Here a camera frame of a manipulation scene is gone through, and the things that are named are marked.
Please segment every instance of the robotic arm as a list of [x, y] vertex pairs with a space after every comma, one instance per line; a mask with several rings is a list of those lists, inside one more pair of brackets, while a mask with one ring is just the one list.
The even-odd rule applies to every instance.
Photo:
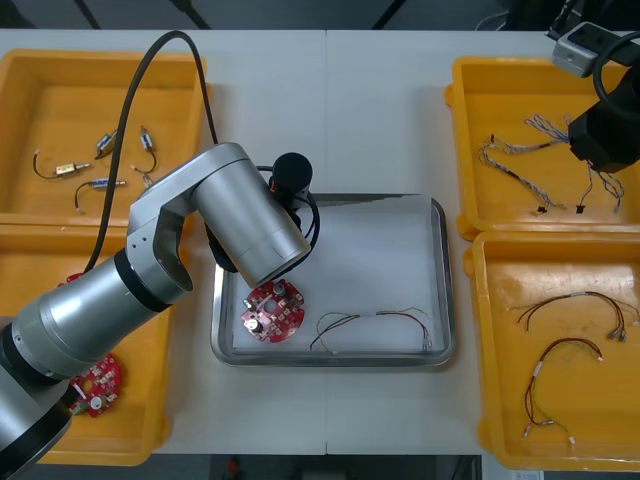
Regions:
[[220, 144], [131, 206], [126, 248], [26, 306], [0, 337], [0, 480], [36, 462], [71, 422], [69, 379], [192, 290], [178, 250], [198, 211], [251, 287], [310, 245], [237, 144]]
[[[553, 63], [564, 70], [588, 77], [593, 74], [600, 101], [569, 124], [571, 151], [596, 171], [615, 173], [640, 158], [640, 46], [632, 40], [640, 32], [623, 37], [584, 22], [560, 36]], [[618, 86], [607, 93], [602, 81], [604, 65], [613, 60], [630, 67]]]

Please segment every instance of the metal tray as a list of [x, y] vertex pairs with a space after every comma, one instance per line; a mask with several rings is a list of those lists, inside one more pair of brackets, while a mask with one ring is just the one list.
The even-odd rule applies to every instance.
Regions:
[[[316, 195], [319, 206], [362, 204], [374, 200], [398, 195]], [[427, 218], [430, 216], [432, 234], [432, 252], [436, 283], [436, 292], [425, 291], [431, 295], [433, 304], [439, 312], [440, 347], [434, 350], [399, 352], [399, 351], [341, 351], [334, 355], [326, 351], [243, 351], [234, 346], [234, 319], [241, 314], [236, 311], [236, 289], [242, 279], [237, 274], [225, 272], [216, 266], [214, 284], [213, 321], [211, 328], [211, 346], [215, 356], [223, 363], [232, 366], [288, 366], [288, 367], [435, 367], [444, 364], [453, 354], [456, 335], [453, 312], [453, 294], [449, 266], [449, 246], [445, 214], [440, 204], [434, 199], [427, 200]]]

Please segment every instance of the table surface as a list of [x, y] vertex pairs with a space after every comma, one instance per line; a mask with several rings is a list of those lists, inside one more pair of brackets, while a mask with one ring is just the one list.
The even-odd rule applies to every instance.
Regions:
[[[13, 48], [145, 51], [159, 31], [0, 31]], [[158, 453], [478, 454], [480, 386], [468, 247], [444, 88], [461, 56], [549, 56], [542, 33], [194, 31], [208, 61], [223, 141], [255, 163], [296, 151], [314, 192], [424, 193], [447, 214], [458, 348], [438, 371], [253, 368], [221, 364], [209, 337], [213, 259], [191, 239], [195, 294], [178, 305]], [[186, 52], [172, 42], [166, 51]]]

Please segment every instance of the wire bundle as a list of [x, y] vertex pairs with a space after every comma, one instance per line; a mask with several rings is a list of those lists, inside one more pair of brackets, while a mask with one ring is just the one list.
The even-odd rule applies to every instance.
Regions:
[[623, 305], [629, 309], [632, 309], [635, 313], [635, 320], [633, 321], [634, 325], [638, 324], [638, 321], [640, 320], [640, 313], [638, 312], [638, 309], [632, 305], [629, 305], [628, 303], [625, 302], [621, 302], [619, 300], [614, 300], [613, 298], [604, 295], [603, 293], [599, 293], [599, 292], [593, 292], [593, 291], [581, 291], [581, 292], [574, 292], [574, 293], [568, 293], [566, 295], [558, 295], [556, 297], [551, 297], [548, 298], [546, 300], [543, 300], [542, 302], [536, 303], [534, 305], [530, 305], [529, 307], [527, 307], [527, 309], [520, 315], [520, 317], [518, 318], [518, 323], [520, 323], [522, 320], [525, 320], [525, 330], [528, 332], [529, 328], [530, 328], [530, 324], [531, 324], [531, 317], [533, 316], [534, 313], [536, 313], [538, 310], [540, 310], [542, 307], [544, 307], [545, 305], [548, 305], [552, 302], [556, 302], [558, 300], [562, 300], [565, 298], [571, 298], [571, 297], [584, 297], [584, 296], [588, 296], [588, 297], [596, 297], [601, 299], [602, 301], [604, 301], [605, 303], [611, 305], [611, 308], [613, 308], [613, 311], [616, 315], [616, 326], [613, 330], [611, 330], [608, 334], [607, 334], [607, 338], [609, 340], [613, 340], [614, 338], [618, 337], [618, 339], [621, 342], [624, 342], [627, 339], [627, 331], [625, 328], [625, 323], [624, 323], [624, 314], [622, 313], [622, 309], [620, 307], [620, 305]]
[[[584, 338], [567, 337], [567, 338], [561, 338], [556, 340], [555, 342], [552, 342], [540, 356], [540, 359], [538, 360], [538, 363], [536, 364], [536, 367], [533, 370], [533, 374], [531, 375], [531, 380], [529, 381], [527, 390], [524, 393], [524, 408], [527, 412], [527, 416], [529, 417], [529, 424], [527, 425], [524, 431], [525, 437], [529, 436], [529, 433], [531, 432], [531, 428], [533, 426], [546, 427], [549, 425], [557, 425], [567, 433], [567, 436], [569, 437], [569, 443], [571, 443], [571, 445], [575, 445], [576, 443], [575, 438], [569, 433], [569, 430], [567, 429], [567, 427], [562, 423], [558, 422], [556, 419], [552, 418], [551, 415], [549, 415], [548, 413], [545, 413], [540, 407], [540, 405], [536, 402], [536, 398], [535, 398], [536, 381], [537, 381], [538, 375], [540, 374], [540, 370], [542, 369], [542, 364], [545, 358], [555, 348], [567, 343], [573, 343], [580, 346], [584, 345], [590, 352], [593, 352], [597, 355], [596, 358], [598, 361], [601, 362], [603, 360], [602, 352], [600, 351], [600, 348], [598, 348], [598, 346], [595, 343], [593, 343], [591, 340], [586, 340]], [[535, 418], [536, 409], [546, 417], [545, 420], [542, 420], [542, 421], [536, 420]]]
[[[420, 328], [422, 329], [422, 350], [426, 351], [427, 349], [429, 349], [429, 348], [431, 348], [433, 346], [433, 342], [431, 340], [431, 334], [429, 333], [429, 330], [424, 325], [424, 323], [422, 323], [414, 315], [412, 315], [410, 313], [407, 313], [407, 312], [410, 312], [410, 311], [420, 312], [423, 315], [425, 315], [426, 317], [429, 317], [429, 314], [427, 314], [425, 311], [420, 310], [419, 308], [415, 308], [415, 307], [406, 308], [404, 310], [381, 310], [381, 311], [375, 312], [373, 315], [362, 315], [362, 314], [357, 314], [357, 313], [342, 313], [342, 312], [325, 313], [322, 317], [320, 317], [320, 319], [318, 320], [318, 323], [316, 324], [316, 332], [318, 333], [318, 335], [309, 344], [309, 350], [312, 351], [313, 350], [313, 346], [318, 341], [320, 341], [320, 343], [322, 344], [322, 346], [324, 347], [324, 349], [327, 352], [332, 353], [333, 355], [337, 355], [338, 354], [337, 351], [329, 350], [327, 345], [324, 343], [324, 340], [323, 340], [322, 337], [327, 332], [330, 332], [331, 330], [334, 330], [334, 329], [336, 329], [338, 327], [342, 327], [343, 325], [346, 325], [347, 323], [352, 322], [353, 320], [356, 320], [358, 318], [371, 318], [371, 317], [379, 317], [379, 316], [386, 316], [386, 315], [394, 315], [394, 316], [400, 316], [400, 317], [407, 317], [407, 318], [413, 320], [414, 322], [416, 322], [418, 325], [420, 325]], [[322, 322], [322, 320], [324, 320], [326, 317], [331, 316], [331, 315], [342, 315], [342, 318], [340, 318], [338, 320], [335, 320], [334, 322], [330, 323], [327, 327], [325, 327], [322, 331], [320, 331], [320, 323]]]
[[[569, 125], [569, 123], [571, 123], [571, 116], [565, 115], [564, 120], [566, 124]], [[549, 207], [566, 208], [566, 205], [554, 203], [553, 201], [551, 201], [550, 195], [544, 189], [535, 185], [529, 180], [526, 180], [525, 178], [521, 177], [520, 175], [515, 173], [513, 170], [496, 162], [489, 156], [488, 151], [490, 148], [498, 150], [502, 153], [506, 153], [507, 155], [518, 155], [521, 153], [529, 153], [529, 152], [534, 152], [536, 150], [541, 150], [543, 148], [547, 148], [552, 145], [557, 145], [559, 143], [569, 144], [568, 129], [564, 131], [561, 130], [560, 128], [555, 126], [552, 122], [550, 122], [549, 120], [547, 120], [541, 115], [535, 114], [533, 117], [527, 118], [524, 121], [524, 123], [535, 128], [539, 132], [544, 133], [545, 135], [548, 135], [549, 137], [551, 137], [551, 140], [538, 145], [518, 145], [518, 144], [509, 143], [505, 140], [502, 140], [501, 138], [498, 138], [495, 135], [491, 135], [489, 141], [485, 142], [482, 148], [480, 149], [480, 151], [478, 152], [479, 158], [483, 163], [512, 176], [513, 178], [517, 179], [520, 183], [525, 185], [529, 190], [531, 190], [534, 193], [534, 195], [536, 195], [544, 203], [544, 208], [541, 207], [540, 209], [538, 209], [539, 212], [545, 213]], [[625, 189], [624, 189], [624, 186], [622, 185], [622, 182], [618, 180], [611, 173], [604, 173], [604, 174], [600, 172], [595, 172], [595, 173], [598, 176], [598, 178], [600, 178], [600, 180], [602, 181], [602, 185], [604, 186], [604, 189], [607, 191], [607, 193], [609, 193], [613, 198], [616, 199], [616, 206], [614, 208], [614, 213], [618, 213], [620, 211], [622, 198], [625, 195]], [[593, 190], [593, 176], [591, 171], [591, 165], [588, 162], [587, 162], [587, 174], [589, 175], [589, 186], [583, 193], [580, 199], [580, 203], [576, 206], [576, 213], [582, 213], [584, 211], [584, 207], [585, 207], [584, 201]]]
[[501, 163], [496, 162], [493, 158], [491, 158], [491, 155], [489, 155], [489, 149], [490, 148], [494, 148], [494, 149], [500, 150], [502, 152], [505, 152], [505, 150], [503, 148], [508, 149], [508, 148], [517, 148], [517, 147], [519, 147], [518, 145], [506, 144], [506, 142], [502, 142], [502, 141], [501, 142], [505, 143], [506, 146], [505, 147], [499, 146], [499, 145], [497, 145], [495, 143], [495, 140], [496, 140], [496, 137], [491, 135], [491, 139], [488, 142], [485, 142], [485, 144], [482, 146], [482, 148], [478, 152], [478, 158], [480, 159], [480, 161], [482, 163], [484, 163], [486, 165], [489, 165], [490, 167], [493, 167], [496, 170], [500, 170], [501, 172], [506, 173], [510, 177], [513, 177], [516, 180], [518, 180], [520, 183], [522, 183], [536, 197], [538, 197], [538, 199], [544, 204], [544, 207], [540, 207], [540, 209], [538, 209], [541, 213], [546, 212], [549, 207], [566, 208], [566, 205], [563, 205], [561, 203], [556, 203], [553, 200], [551, 200], [551, 196], [549, 195], [549, 193], [546, 190], [544, 190], [543, 188], [539, 187], [535, 183], [530, 182], [526, 178], [521, 177], [520, 175], [515, 173], [510, 168], [502, 165]]

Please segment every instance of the red circuit board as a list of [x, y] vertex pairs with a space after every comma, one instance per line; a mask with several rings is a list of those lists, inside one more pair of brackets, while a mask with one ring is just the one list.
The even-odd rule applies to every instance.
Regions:
[[244, 301], [242, 320], [249, 333], [261, 342], [278, 343], [296, 333], [304, 320], [302, 294], [284, 279], [253, 290]]
[[71, 380], [80, 398], [71, 406], [74, 415], [88, 412], [93, 418], [104, 413], [120, 396], [122, 371], [112, 354]]

